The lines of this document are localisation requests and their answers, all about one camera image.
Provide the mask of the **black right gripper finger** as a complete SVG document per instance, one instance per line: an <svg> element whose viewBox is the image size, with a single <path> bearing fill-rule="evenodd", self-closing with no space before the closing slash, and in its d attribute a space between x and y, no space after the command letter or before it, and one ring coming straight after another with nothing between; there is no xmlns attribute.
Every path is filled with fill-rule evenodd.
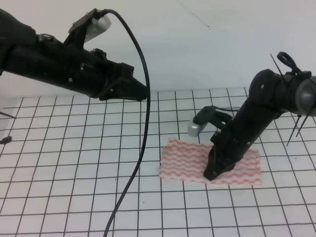
<svg viewBox="0 0 316 237"><path fill-rule="evenodd" d="M241 154L234 149L214 145L208 154L208 162L203 176L212 181L221 174L233 170L240 160Z"/></svg>

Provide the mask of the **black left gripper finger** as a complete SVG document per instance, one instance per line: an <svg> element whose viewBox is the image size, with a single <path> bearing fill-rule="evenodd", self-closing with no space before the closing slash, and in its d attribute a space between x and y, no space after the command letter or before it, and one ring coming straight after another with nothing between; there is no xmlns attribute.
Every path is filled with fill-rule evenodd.
<svg viewBox="0 0 316 237"><path fill-rule="evenodd" d="M147 99L147 89L133 76L118 78L108 83L98 94L98 98L101 101L111 99L142 101Z"/></svg>

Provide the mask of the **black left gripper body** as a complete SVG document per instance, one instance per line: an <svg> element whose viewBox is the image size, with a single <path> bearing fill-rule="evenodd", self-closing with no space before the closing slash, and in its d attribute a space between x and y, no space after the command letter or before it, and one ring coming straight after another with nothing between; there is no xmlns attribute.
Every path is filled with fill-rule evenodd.
<svg viewBox="0 0 316 237"><path fill-rule="evenodd" d="M35 79L98 98L114 79L133 76L133 68L107 59L105 52L64 45L0 11L0 71Z"/></svg>

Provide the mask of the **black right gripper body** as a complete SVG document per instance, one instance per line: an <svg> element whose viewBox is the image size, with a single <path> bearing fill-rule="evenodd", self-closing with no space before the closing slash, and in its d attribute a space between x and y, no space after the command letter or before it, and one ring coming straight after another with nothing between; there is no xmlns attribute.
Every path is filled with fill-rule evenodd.
<svg viewBox="0 0 316 237"><path fill-rule="evenodd" d="M266 69L252 80L248 98L235 117L213 137L213 158L242 158L267 126L286 111L284 78Z"/></svg>

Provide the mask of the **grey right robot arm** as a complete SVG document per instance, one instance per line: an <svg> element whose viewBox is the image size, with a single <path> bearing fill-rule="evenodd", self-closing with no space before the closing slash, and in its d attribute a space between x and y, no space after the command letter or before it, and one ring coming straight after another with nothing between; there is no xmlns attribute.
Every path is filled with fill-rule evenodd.
<svg viewBox="0 0 316 237"><path fill-rule="evenodd" d="M283 76L270 69L260 71L234 118L211 138L204 177L212 181L232 170L267 126L286 112L316 115L316 78L308 71Z"/></svg>

